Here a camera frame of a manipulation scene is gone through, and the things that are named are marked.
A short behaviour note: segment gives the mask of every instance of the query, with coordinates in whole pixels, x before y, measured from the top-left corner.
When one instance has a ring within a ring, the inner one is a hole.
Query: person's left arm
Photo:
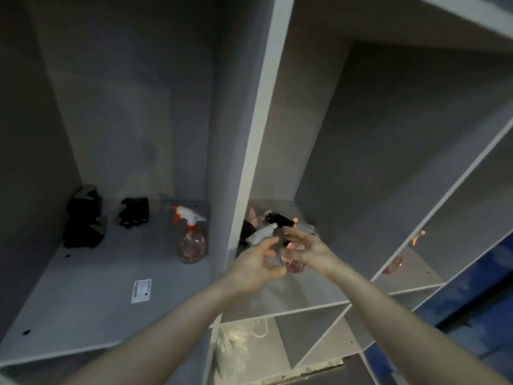
[[[265,256],[278,238],[243,252],[226,272],[155,324],[89,363],[64,385],[162,385],[195,347],[215,317],[235,298],[285,275]]]

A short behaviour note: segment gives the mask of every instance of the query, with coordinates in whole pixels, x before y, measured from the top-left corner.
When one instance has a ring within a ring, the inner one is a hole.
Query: hand
[[[264,257],[275,257],[276,252],[269,247],[278,243],[279,238],[263,239],[258,245],[242,252],[235,262],[224,272],[223,277],[236,295],[245,295],[259,290],[270,280],[283,277],[287,272],[283,266],[270,265]]]
[[[319,237],[293,227],[283,227],[283,232],[290,241],[303,243],[306,247],[305,250],[284,248],[281,251],[285,258],[304,263],[330,281],[333,281],[335,268],[343,265],[343,262],[331,252],[329,247]]]

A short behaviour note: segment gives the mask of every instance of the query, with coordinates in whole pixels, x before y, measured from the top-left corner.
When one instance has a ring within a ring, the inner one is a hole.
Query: white label
[[[132,304],[148,301],[151,292],[151,279],[140,280],[133,283]]]

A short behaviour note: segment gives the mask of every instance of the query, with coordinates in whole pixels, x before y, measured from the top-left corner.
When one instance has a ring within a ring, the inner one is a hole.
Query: forearm
[[[65,385],[162,385],[234,298],[221,278],[168,315],[107,352]]]
[[[332,273],[378,346],[411,385],[508,384],[374,284],[340,264]]]

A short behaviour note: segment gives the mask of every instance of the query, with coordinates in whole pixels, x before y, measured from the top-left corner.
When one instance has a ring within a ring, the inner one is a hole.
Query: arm
[[[215,317],[235,298],[260,289],[285,275],[285,267],[268,265],[275,256],[262,240],[243,252],[208,287],[126,342],[71,376],[65,385],[162,385],[199,341]]]
[[[318,237],[284,227],[304,251],[285,250],[342,289],[378,346],[411,385],[508,384],[488,366],[425,324],[342,262]]]

